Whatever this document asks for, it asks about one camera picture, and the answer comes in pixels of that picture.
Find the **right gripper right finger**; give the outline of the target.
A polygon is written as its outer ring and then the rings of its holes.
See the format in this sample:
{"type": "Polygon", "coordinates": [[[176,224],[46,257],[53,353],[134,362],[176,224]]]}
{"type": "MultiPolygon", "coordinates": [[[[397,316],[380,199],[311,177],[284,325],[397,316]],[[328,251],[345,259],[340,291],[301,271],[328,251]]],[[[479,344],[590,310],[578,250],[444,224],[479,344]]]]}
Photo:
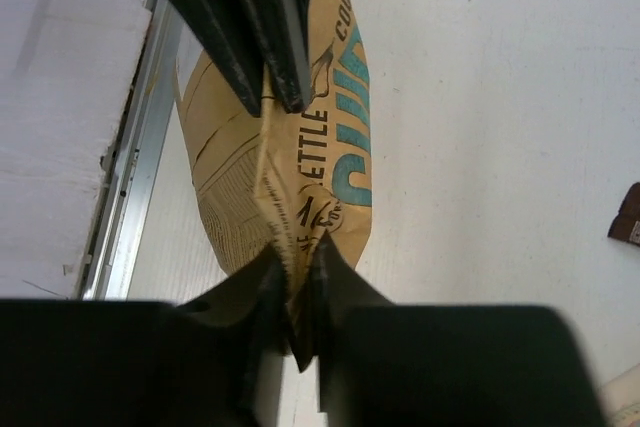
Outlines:
{"type": "Polygon", "coordinates": [[[581,349],[555,309],[398,304],[329,234],[305,244],[318,407],[331,426],[602,426],[581,349]]]}

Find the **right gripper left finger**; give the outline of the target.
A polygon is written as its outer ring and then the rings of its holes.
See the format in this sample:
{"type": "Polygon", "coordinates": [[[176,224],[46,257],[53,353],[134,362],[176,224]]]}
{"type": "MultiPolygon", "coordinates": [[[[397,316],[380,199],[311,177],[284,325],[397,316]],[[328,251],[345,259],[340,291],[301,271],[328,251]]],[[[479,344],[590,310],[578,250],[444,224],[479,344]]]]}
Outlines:
{"type": "Polygon", "coordinates": [[[284,269],[272,247],[183,305],[5,299],[5,426],[273,426],[284,269]]]}

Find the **tan kettle chips bag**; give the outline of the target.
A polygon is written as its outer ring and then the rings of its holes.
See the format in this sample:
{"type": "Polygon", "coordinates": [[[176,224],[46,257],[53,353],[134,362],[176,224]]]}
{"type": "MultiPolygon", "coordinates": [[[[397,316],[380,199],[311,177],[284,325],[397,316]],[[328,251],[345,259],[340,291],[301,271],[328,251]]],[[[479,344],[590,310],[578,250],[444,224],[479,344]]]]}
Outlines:
{"type": "Polygon", "coordinates": [[[311,0],[311,102],[288,114],[272,87],[251,116],[189,30],[181,34],[174,94],[200,218],[220,268],[233,274],[267,245],[288,280],[291,350],[313,355],[306,278],[329,234],[355,266],[372,223],[369,72],[351,0],[311,0]]]}

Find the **brown chocolate bar wrapper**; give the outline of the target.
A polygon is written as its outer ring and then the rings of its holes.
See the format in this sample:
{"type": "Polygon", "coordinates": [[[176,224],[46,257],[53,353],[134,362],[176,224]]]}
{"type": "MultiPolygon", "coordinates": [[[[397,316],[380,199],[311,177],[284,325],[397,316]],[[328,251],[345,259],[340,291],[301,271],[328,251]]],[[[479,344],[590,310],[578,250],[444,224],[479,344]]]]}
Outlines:
{"type": "Polygon", "coordinates": [[[640,245],[640,183],[634,183],[624,197],[618,214],[611,223],[608,237],[636,246],[640,245]]]}

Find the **bear print paper bag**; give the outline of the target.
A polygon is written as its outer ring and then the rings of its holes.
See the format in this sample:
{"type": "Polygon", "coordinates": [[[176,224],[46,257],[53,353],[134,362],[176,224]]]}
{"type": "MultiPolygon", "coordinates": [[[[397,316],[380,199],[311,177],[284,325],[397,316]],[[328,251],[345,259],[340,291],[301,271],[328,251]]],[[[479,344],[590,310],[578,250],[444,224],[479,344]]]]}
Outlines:
{"type": "Polygon", "coordinates": [[[600,389],[611,427],[640,426],[640,365],[614,378],[600,389]]]}

